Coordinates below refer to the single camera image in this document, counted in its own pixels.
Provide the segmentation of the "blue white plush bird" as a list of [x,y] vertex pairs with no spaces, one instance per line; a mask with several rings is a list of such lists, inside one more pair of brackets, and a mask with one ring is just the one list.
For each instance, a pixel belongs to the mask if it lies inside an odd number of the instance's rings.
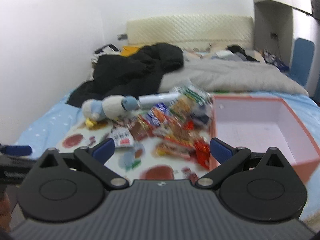
[[86,127],[93,128],[101,121],[117,121],[129,112],[139,109],[139,102],[133,96],[112,95],[103,100],[86,100],[81,109]]

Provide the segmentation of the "light blue star bedsheet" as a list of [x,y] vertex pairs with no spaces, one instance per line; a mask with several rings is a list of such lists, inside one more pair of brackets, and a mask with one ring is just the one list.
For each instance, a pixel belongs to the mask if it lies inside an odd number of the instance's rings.
[[56,146],[74,125],[83,120],[81,109],[66,103],[69,96],[70,94],[66,94],[29,125],[15,142],[16,145],[29,145],[32,149],[31,158],[36,159],[47,148]]

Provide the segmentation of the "yellow garment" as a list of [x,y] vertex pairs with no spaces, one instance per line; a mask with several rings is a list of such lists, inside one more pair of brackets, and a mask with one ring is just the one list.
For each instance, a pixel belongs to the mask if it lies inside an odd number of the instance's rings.
[[122,51],[121,51],[121,56],[124,57],[129,57],[133,54],[135,54],[137,51],[139,51],[140,48],[139,47],[135,47],[135,46],[123,46]]

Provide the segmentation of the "black jacket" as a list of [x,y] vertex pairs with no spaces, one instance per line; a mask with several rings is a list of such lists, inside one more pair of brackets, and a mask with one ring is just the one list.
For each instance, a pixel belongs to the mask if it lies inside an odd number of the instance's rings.
[[182,69],[183,65],[183,50],[168,43],[144,46],[128,57],[103,55],[94,67],[93,79],[75,89],[67,104],[80,108],[88,99],[155,94],[163,76]]

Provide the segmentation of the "red foil snack packet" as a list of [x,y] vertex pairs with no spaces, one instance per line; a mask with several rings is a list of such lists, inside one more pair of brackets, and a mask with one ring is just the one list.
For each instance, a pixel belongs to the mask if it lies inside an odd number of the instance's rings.
[[210,149],[209,144],[202,138],[194,140],[197,163],[209,170]]

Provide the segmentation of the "pink cardboard box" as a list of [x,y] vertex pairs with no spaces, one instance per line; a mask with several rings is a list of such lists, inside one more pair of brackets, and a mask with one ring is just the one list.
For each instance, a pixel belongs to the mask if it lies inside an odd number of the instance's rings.
[[317,142],[281,98],[215,95],[210,135],[253,152],[279,148],[303,183],[319,165]]

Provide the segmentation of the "red yellow peanut snack bag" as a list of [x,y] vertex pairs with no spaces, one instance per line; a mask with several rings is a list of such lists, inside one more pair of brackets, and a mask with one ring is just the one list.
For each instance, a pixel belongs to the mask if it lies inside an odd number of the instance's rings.
[[155,129],[153,135],[162,138],[155,149],[157,155],[169,155],[184,160],[191,159],[195,152],[194,141],[200,139],[199,132],[194,129],[191,120],[182,123],[176,119],[169,119]]

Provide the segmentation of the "blue white snack bag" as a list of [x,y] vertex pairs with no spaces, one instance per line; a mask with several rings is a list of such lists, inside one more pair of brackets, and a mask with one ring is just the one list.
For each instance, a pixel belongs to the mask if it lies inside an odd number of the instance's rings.
[[145,120],[151,126],[161,126],[167,122],[167,117],[170,115],[170,111],[168,107],[160,102],[150,108],[150,110],[144,116]]

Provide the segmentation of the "dark brown snack bag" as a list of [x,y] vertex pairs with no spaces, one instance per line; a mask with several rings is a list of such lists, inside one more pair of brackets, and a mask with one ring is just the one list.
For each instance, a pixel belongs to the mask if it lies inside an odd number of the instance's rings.
[[142,141],[146,138],[154,137],[153,130],[154,127],[140,115],[134,119],[129,127],[129,131],[135,141]]

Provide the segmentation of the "green clear snack bag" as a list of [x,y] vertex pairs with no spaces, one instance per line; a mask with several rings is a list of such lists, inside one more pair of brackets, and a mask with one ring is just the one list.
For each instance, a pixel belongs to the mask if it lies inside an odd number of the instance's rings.
[[190,114],[196,106],[211,103],[210,95],[194,85],[176,86],[170,92],[179,94],[169,105],[171,113],[179,116]]

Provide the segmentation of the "blue chair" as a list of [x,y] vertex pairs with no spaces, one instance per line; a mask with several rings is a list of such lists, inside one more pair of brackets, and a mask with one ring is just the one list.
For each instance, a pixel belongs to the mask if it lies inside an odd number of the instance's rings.
[[312,41],[298,38],[295,40],[289,77],[305,86],[313,61],[315,44]]

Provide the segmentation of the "white cylindrical tube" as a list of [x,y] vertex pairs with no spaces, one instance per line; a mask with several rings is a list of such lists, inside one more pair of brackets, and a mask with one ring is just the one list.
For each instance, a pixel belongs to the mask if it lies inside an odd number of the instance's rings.
[[157,103],[168,104],[172,100],[175,100],[180,96],[179,92],[175,93],[160,93],[160,94],[152,94],[152,95],[144,95],[138,98],[139,104],[141,106],[147,105],[156,105]]

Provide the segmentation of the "dark clothes pile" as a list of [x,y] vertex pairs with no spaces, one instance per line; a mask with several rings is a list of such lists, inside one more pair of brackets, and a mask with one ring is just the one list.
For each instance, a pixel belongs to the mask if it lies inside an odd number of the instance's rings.
[[233,54],[239,56],[242,59],[242,61],[257,62],[257,59],[253,58],[252,56],[247,55],[244,48],[242,48],[238,45],[227,46],[227,50],[231,51]]

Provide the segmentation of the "grey quilt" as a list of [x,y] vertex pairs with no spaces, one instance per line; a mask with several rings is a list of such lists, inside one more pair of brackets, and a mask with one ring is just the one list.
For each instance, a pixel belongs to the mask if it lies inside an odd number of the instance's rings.
[[307,90],[270,64],[200,58],[184,52],[181,69],[163,75],[159,92],[191,82],[207,91],[280,92],[308,96]]

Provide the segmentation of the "grey white snack bag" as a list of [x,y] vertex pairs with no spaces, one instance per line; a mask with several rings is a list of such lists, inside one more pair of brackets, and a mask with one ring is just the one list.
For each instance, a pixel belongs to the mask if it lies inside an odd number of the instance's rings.
[[114,140],[116,148],[133,147],[134,138],[126,127],[117,127],[111,131],[111,138]]

